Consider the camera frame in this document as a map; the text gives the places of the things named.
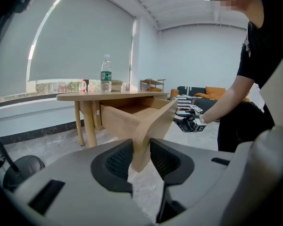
roller blind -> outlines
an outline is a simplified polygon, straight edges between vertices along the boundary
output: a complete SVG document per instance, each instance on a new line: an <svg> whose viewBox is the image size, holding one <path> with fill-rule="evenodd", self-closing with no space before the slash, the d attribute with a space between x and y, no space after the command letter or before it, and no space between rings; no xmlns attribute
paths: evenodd
<svg viewBox="0 0 283 226"><path fill-rule="evenodd" d="M0 97L26 93L28 55L38 27L55 0L34 0L15 14L0 44Z"/></svg>
<svg viewBox="0 0 283 226"><path fill-rule="evenodd" d="M129 81L133 17L108 0L61 0L45 23L30 81L100 79L110 54L112 79Z"/></svg>

wooden table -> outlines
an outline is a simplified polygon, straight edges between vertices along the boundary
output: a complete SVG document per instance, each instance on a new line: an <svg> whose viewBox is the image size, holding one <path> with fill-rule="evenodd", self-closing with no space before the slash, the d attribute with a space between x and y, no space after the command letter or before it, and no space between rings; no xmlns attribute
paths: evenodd
<svg viewBox="0 0 283 226"><path fill-rule="evenodd" d="M133 140L132 168L141 171L150 160L150 138L163 138L169 129L177 101L167 101L168 93L155 91L75 92L57 95L57 100L75 102L75 120L84 145L80 111L88 147L97 146L95 129L119 139Z"/></svg>

wooden drawer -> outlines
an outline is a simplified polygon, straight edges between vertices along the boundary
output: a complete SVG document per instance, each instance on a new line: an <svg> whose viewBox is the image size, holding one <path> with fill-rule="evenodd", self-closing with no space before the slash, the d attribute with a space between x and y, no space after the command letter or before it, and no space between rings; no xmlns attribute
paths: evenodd
<svg viewBox="0 0 283 226"><path fill-rule="evenodd" d="M152 137L164 138L175 112L177 100L128 98L100 102L102 125L119 139L132 138L132 168L143 170L150 160Z"/></svg>

table leg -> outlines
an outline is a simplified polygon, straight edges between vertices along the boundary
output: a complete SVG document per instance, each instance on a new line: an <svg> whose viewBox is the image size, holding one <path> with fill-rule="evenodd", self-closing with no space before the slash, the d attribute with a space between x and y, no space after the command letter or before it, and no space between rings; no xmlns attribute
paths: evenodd
<svg viewBox="0 0 283 226"><path fill-rule="evenodd" d="M88 147L90 148L98 145L95 137L92 106L90 101L83 101L82 104L83 104L84 123L85 123L85 130L88 140Z"/></svg>
<svg viewBox="0 0 283 226"><path fill-rule="evenodd" d="M80 104L78 101L75 101L75 122L76 122L77 134L79 135L79 139L80 139L80 144L85 145L82 134L82 127L81 127Z"/></svg>
<svg viewBox="0 0 283 226"><path fill-rule="evenodd" d="M102 122L100 119L100 102L91 101L91 107L92 107L94 127L96 130L98 130L102 126Z"/></svg>

black pants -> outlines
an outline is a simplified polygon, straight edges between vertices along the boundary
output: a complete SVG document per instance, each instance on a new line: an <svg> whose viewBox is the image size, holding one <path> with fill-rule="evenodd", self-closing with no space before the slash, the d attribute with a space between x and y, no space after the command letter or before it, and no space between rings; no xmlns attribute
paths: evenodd
<svg viewBox="0 0 283 226"><path fill-rule="evenodd" d="M253 102L243 101L220 119L218 150L235 152L240 143L255 140L272 125Z"/></svg>

